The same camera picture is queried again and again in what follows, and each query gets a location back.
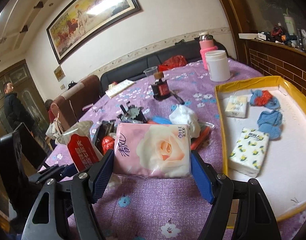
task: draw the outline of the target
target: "pink thermos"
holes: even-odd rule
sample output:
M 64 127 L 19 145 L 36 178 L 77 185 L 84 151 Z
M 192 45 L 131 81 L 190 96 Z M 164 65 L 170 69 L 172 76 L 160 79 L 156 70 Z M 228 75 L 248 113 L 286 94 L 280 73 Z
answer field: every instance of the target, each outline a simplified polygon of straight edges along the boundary
M 217 49 L 217 46 L 214 46 L 213 36 L 209 35 L 208 32 L 200 33 L 200 47 L 201 47 L 200 53 L 202 56 L 204 68 L 208 70 L 205 59 L 205 53 Z

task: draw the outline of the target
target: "white jar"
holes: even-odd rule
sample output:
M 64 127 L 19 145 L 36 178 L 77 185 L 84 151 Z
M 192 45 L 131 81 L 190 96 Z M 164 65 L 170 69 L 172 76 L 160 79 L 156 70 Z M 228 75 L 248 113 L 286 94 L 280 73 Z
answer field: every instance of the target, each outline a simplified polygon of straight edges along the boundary
M 214 82 L 223 82 L 231 77 L 228 58 L 225 50 L 212 50 L 205 53 L 210 79 Z

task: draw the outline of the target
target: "white horse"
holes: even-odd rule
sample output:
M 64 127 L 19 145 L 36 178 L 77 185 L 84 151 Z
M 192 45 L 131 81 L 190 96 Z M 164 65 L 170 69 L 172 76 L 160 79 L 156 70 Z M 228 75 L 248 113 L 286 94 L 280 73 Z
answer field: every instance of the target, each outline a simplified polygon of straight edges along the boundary
M 86 33 L 85 27 L 88 25 L 88 21 L 89 21 L 89 15 L 87 13 L 83 13 L 80 10 L 77 10 L 77 24 L 79 26 L 78 32 L 80 34 L 81 34 L 80 30 L 81 30 L 82 26 L 83 26 L 83 29 L 84 29 L 84 34 Z

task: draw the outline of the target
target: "picture frame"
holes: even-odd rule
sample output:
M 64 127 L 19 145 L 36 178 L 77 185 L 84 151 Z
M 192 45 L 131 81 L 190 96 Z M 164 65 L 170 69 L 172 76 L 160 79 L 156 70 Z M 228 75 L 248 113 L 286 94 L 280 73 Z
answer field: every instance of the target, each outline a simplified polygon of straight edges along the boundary
M 104 29 L 140 10 L 137 0 L 73 0 L 47 28 L 58 63 Z
M 63 69 L 62 69 L 61 65 L 59 65 L 53 72 L 54 72 L 58 82 L 60 82 L 66 76 L 63 72 Z

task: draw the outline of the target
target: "purple tablecloth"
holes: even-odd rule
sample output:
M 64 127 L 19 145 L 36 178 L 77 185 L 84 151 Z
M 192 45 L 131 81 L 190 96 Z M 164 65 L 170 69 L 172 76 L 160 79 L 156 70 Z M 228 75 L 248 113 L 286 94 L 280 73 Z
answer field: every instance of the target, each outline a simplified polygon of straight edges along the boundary
M 230 59 L 229 65 L 232 74 L 230 82 L 262 76 L 256 70 Z M 210 81 L 202 61 L 164 73 L 170 89 L 175 90 L 185 105 L 197 113 L 199 120 L 215 124 L 209 141 L 204 143 L 199 154 L 217 172 L 221 172 L 222 138 L 214 96 L 214 87 L 219 83 Z M 143 106 L 147 118 L 154 115 L 168 117 L 178 103 L 174 97 L 161 102 L 154 100 L 148 79 L 144 78 L 112 99 L 104 95 L 80 120 L 93 121 L 90 130 L 93 136 L 101 121 L 116 119 L 121 113 L 119 105 L 125 105 L 127 101 Z M 72 159 L 66 146 L 59 145 L 46 163 L 70 164 Z M 122 177 L 122 182 L 122 185 L 106 190 L 103 198 L 93 206 L 107 239 L 198 238 L 211 205 L 201 198 L 193 178 L 133 180 Z M 306 210 L 279 223 L 282 239 L 292 239 L 305 219 Z M 69 218 L 69 224 L 78 239 L 74 216 Z M 232 230 L 227 229 L 223 239 L 231 239 L 231 235 Z

